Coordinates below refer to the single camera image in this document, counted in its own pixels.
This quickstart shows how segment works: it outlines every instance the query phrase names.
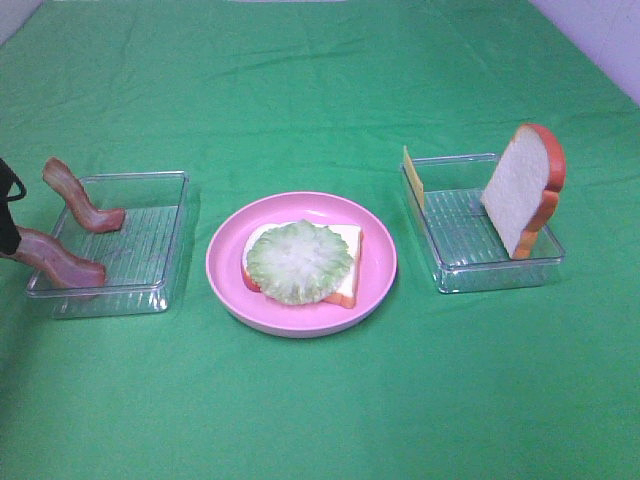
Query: clear plastic tray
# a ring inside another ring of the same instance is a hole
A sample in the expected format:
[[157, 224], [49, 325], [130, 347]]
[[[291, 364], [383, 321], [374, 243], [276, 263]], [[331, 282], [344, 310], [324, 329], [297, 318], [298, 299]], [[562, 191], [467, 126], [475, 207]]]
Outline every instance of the clear plastic tray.
[[100, 262], [107, 283], [94, 288], [55, 288], [35, 270], [27, 296], [54, 318], [162, 312], [176, 286], [186, 222], [185, 172], [107, 174], [80, 179], [98, 208], [124, 207], [117, 232], [84, 230], [65, 207], [52, 235], [72, 253]]
[[[485, 153], [412, 159], [405, 152], [402, 178], [409, 209], [442, 293], [533, 287], [559, 279], [565, 252], [547, 225], [540, 230], [530, 258], [511, 260], [487, 216], [480, 195], [498, 158]], [[414, 188], [407, 162], [422, 192]]]

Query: white bread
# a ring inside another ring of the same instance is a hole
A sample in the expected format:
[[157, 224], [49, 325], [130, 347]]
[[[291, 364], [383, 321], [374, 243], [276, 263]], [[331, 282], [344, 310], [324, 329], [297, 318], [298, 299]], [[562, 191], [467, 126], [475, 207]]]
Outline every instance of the white bread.
[[564, 152], [553, 133], [541, 125], [520, 126], [481, 197], [510, 258], [531, 255], [538, 231], [558, 205], [565, 176]]
[[[247, 271], [247, 253], [249, 253], [249, 250], [251, 250], [255, 242], [258, 240], [258, 238], [260, 238], [260, 236], [264, 232], [272, 228], [282, 227], [287, 223], [291, 223], [291, 222], [280, 223], [280, 224], [265, 223], [263, 225], [260, 225], [249, 235], [249, 238], [245, 242], [244, 249], [242, 251], [242, 264], [241, 264], [242, 278], [244, 280], [245, 285], [250, 290], [253, 290], [254, 292], [259, 292], [260, 286], [257, 285], [251, 279], [251, 276]], [[332, 293], [322, 301], [340, 305], [344, 308], [353, 308], [356, 304], [356, 291], [358, 288], [360, 251], [362, 248], [362, 239], [363, 239], [362, 228], [358, 225], [342, 225], [342, 224], [327, 225], [327, 226], [329, 227], [329, 230], [340, 235], [342, 239], [346, 242], [348, 247], [347, 251], [349, 255], [351, 255], [354, 261], [351, 264], [351, 268], [349, 269], [349, 272], [347, 273], [347, 275], [344, 277], [340, 287], [334, 293]]]

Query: bread crust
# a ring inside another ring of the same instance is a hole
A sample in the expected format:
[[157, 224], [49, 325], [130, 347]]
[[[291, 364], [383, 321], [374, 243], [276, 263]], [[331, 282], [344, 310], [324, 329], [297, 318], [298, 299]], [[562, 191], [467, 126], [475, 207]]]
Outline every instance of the bread crust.
[[[328, 297], [323, 298], [322, 299], [323, 302], [332, 303], [334, 305], [340, 305], [341, 307], [344, 307], [344, 308], [353, 308], [356, 306], [356, 296], [358, 292], [358, 283], [360, 280], [359, 270], [360, 270], [360, 258], [362, 256], [362, 240], [363, 239], [364, 239], [364, 232], [360, 230], [360, 238], [359, 238], [360, 246], [358, 248], [358, 257], [354, 259], [355, 265], [356, 265], [356, 274], [354, 276], [355, 278], [354, 278], [354, 285], [353, 285], [353, 297], [348, 297], [341, 293], [334, 292]], [[242, 260], [240, 260], [240, 270], [242, 271], [242, 281], [244, 282], [245, 286], [253, 292], [260, 292], [260, 285], [258, 285], [256, 282], [253, 281], [253, 279], [251, 278], [251, 275], [249, 275], [249, 272], [247, 272], [247, 269], [244, 267], [244, 265], [242, 265]]]
[[511, 255], [514, 260], [529, 258], [531, 255], [531, 249], [538, 238], [538, 231], [549, 221], [558, 206], [558, 193], [564, 186], [567, 172], [562, 145], [560, 145], [551, 130], [542, 125], [526, 123], [518, 128], [514, 138], [525, 128], [535, 131], [544, 144], [547, 151], [547, 160], [549, 161], [549, 178], [545, 189], [541, 193], [540, 205], [522, 231], [520, 240]]

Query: green tablecloth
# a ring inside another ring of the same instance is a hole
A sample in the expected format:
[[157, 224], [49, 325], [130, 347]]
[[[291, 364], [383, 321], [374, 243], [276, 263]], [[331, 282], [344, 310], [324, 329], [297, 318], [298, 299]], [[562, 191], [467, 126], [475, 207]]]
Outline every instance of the green tablecloth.
[[[499, 152], [526, 121], [568, 158], [562, 281], [437, 293], [402, 146]], [[522, 0], [45, 3], [0, 48], [16, 221], [52, 228], [51, 155], [78, 175], [184, 169], [200, 207], [166, 313], [32, 317], [29, 269], [0, 262], [0, 477], [637, 478], [639, 131]], [[208, 284], [220, 224], [290, 190], [348, 197], [395, 239], [395, 285], [352, 329], [269, 336]]]

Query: sandwich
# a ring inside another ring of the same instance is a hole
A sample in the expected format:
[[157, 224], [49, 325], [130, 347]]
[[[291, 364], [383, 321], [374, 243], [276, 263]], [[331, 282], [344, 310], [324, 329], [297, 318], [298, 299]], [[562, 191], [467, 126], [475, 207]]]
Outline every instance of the sandwich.
[[247, 288], [286, 305], [356, 304], [363, 232], [300, 220], [258, 226], [242, 252]]

